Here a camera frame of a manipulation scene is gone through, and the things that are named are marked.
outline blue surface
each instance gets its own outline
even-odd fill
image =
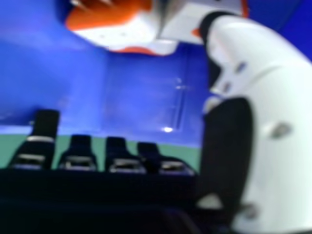
[[[249,2],[251,18],[279,30],[300,1]],[[204,49],[182,44],[164,58],[112,54],[65,29],[69,10],[65,0],[1,2],[0,134],[28,133],[35,110],[50,108],[62,112],[61,134],[198,146],[209,95]],[[300,11],[312,22],[300,6],[282,32],[311,55]]]

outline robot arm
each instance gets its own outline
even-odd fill
[[[311,231],[311,62],[228,13],[207,16],[201,35],[221,101],[205,116],[198,205],[218,196],[238,233]]]

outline orange and white box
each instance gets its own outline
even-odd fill
[[[203,18],[215,11],[248,16],[247,0],[170,0],[165,13],[162,39],[202,44],[199,25]]]
[[[150,43],[161,28],[159,0],[83,0],[67,18],[67,28],[98,46]]]
[[[173,54],[179,45],[178,41],[155,40],[150,43],[127,44],[106,47],[109,51],[117,53],[139,53],[154,56],[167,56]]]

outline green surface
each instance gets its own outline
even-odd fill
[[[14,151],[20,144],[25,140],[25,135],[1,135],[0,136],[0,168],[7,166],[10,158],[12,157]],[[53,168],[59,161],[60,155],[67,150],[69,146],[70,137],[69,136],[59,136],[57,140],[57,150],[53,161]],[[93,138],[92,147],[94,153],[97,155],[97,161],[99,164],[100,171],[104,170],[104,148],[105,141],[102,138]],[[129,141],[127,143],[128,149],[131,153],[137,154],[137,143]],[[199,168],[199,150],[185,147],[175,147],[170,145],[160,145],[159,149],[161,153],[165,156],[178,157],[191,165],[194,169]]]

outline robotic hand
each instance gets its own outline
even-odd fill
[[[197,205],[217,197],[238,233],[311,232],[311,62],[227,12],[208,15],[200,33],[218,97],[206,102]]]

